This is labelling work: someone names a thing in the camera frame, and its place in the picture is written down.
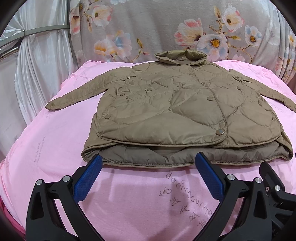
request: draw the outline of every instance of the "jacket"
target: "jacket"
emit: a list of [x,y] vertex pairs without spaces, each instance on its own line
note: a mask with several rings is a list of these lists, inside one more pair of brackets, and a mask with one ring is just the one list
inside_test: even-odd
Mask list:
[[213,163],[244,165],[293,157],[276,113],[261,96],[295,103],[195,50],[158,53],[156,62],[110,70],[50,101],[60,110],[105,91],[82,158],[104,164],[180,167],[203,151]]

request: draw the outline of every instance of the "snap button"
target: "snap button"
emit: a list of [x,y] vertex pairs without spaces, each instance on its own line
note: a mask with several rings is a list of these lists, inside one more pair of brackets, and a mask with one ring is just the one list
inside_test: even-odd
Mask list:
[[220,135],[223,135],[223,134],[224,134],[224,130],[222,130],[222,129],[216,131],[217,136],[220,136]]

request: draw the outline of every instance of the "silver pin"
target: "silver pin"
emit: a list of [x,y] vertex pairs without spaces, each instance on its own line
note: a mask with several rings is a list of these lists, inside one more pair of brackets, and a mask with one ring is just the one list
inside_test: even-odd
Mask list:
[[68,182],[70,181],[71,177],[70,176],[64,176],[63,177],[63,182]]
[[228,180],[233,181],[235,179],[235,176],[233,174],[228,174],[227,178],[228,178]]
[[37,180],[36,184],[41,185],[42,184],[42,179]]
[[261,182],[262,182],[262,180],[261,180],[261,178],[259,178],[259,177],[256,177],[256,178],[255,178],[255,182],[257,182],[257,183],[261,183]]
[[274,187],[274,189],[278,192],[278,191],[281,189],[281,187],[280,187],[279,185],[276,185],[276,186]]

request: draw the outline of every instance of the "blue gripper pad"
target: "blue gripper pad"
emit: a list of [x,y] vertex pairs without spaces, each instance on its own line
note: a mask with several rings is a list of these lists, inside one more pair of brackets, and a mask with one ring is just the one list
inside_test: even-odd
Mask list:
[[201,153],[196,154],[195,165],[212,197],[222,202],[224,199],[224,185]]
[[102,166],[103,160],[99,155],[97,155],[92,163],[87,167],[85,172],[81,175],[73,188],[73,199],[76,204],[86,198],[91,186],[100,173]]

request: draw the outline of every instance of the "bed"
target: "bed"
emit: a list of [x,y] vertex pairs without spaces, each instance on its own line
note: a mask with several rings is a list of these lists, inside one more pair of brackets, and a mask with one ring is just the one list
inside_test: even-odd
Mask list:
[[[216,63],[257,79],[296,102],[295,94],[270,70],[236,60]],[[110,69],[133,65],[87,61],[63,82],[54,98]],[[49,112],[43,108],[1,163],[0,196],[11,216],[22,227],[25,227],[27,206],[37,179],[58,181],[85,165],[81,151],[102,95],[60,111]],[[295,150],[296,114],[275,100],[266,100],[275,110]],[[289,162],[276,159],[270,165],[283,181],[286,191],[296,193],[295,156]],[[223,166],[223,170],[242,180],[259,176],[258,164]],[[80,203],[104,239],[118,241],[192,240],[217,205],[218,201],[211,197],[195,167],[149,170],[104,166],[87,198]],[[57,207],[67,230],[75,234],[58,202]],[[230,230],[233,218],[225,232]]]

